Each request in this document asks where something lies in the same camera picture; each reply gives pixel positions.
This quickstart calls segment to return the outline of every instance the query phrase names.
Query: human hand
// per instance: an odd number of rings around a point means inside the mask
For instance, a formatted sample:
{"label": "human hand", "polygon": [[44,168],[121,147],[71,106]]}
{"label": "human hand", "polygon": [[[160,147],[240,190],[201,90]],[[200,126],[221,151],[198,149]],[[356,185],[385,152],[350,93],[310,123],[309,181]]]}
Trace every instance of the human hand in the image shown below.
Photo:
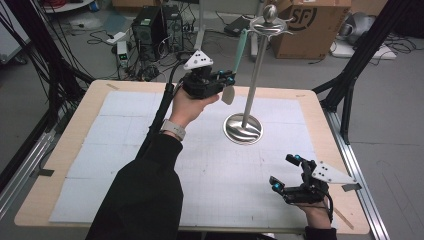
{"label": "human hand", "polygon": [[192,99],[183,88],[180,88],[174,96],[169,121],[185,128],[200,115],[207,105],[218,101],[218,99],[218,95],[205,99]]}
{"label": "human hand", "polygon": [[302,211],[306,214],[306,219],[308,220],[308,226],[316,229],[331,229],[330,218],[328,217],[327,197],[324,198],[324,201],[318,203],[299,203],[296,204]]}

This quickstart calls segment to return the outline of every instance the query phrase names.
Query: green object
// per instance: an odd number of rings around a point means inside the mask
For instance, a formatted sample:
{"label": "green object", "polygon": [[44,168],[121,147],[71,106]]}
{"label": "green object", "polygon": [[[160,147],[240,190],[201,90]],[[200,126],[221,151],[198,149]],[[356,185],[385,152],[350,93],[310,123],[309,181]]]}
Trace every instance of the green object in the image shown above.
{"label": "green object", "polygon": [[247,30],[243,29],[241,31],[239,44],[237,46],[236,61],[235,61],[234,70],[233,70],[234,73],[237,72],[238,66],[240,65],[240,60],[241,60],[241,56],[243,55],[244,46],[246,46],[246,40],[247,40]]}

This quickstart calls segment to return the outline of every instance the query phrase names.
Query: floor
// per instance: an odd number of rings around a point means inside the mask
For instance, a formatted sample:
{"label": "floor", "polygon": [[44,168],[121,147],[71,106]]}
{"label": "floor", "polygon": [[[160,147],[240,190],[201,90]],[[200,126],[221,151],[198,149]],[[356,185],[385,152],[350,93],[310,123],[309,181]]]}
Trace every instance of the floor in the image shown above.
{"label": "floor", "polygon": [[[101,10],[94,15],[105,23],[110,15]],[[127,18],[119,26],[125,31]],[[219,19],[209,19],[222,30]],[[110,46],[89,45],[89,32],[68,35],[73,54],[98,79],[116,77],[115,56]],[[412,40],[418,47],[424,40]],[[237,40],[207,33],[203,51],[214,59],[214,69],[231,69]],[[259,87],[312,89],[336,77],[348,59],[327,56],[323,61],[275,59],[272,50],[265,53]],[[422,239],[424,235],[424,51],[399,53],[395,60],[369,64],[360,75],[353,98],[350,141],[368,187],[391,239]],[[245,52],[238,70],[237,85],[248,86],[254,63]],[[157,81],[163,82],[164,76]],[[24,139],[47,110],[43,88],[29,63],[10,63],[0,69],[0,170],[3,170]],[[0,222],[0,239],[83,239],[84,228],[23,228],[13,223],[20,204],[35,179],[30,178]],[[277,235],[278,239],[301,239]],[[339,239],[373,239],[371,234]]]}

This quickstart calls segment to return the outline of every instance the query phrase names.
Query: desk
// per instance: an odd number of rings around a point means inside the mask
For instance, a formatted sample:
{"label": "desk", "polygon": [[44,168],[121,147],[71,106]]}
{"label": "desk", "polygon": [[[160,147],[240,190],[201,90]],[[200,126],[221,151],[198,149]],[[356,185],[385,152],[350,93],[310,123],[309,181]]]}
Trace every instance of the desk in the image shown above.
{"label": "desk", "polygon": [[[162,83],[102,80],[93,82],[45,165],[46,169],[55,171],[53,176],[38,177],[15,217],[15,223],[19,226],[88,227],[88,224],[51,223],[48,219],[60,195],[68,169],[76,158],[91,124],[97,117],[103,100],[110,91],[163,92],[163,89],[164,84]],[[248,88],[236,87],[236,94],[247,96]],[[312,91],[258,88],[256,96],[298,100],[317,158],[325,159],[330,165],[346,171],[319,101]],[[338,185],[332,185],[331,195],[335,202],[334,217],[338,221],[339,233],[367,234],[369,226],[355,192],[345,193]]]}

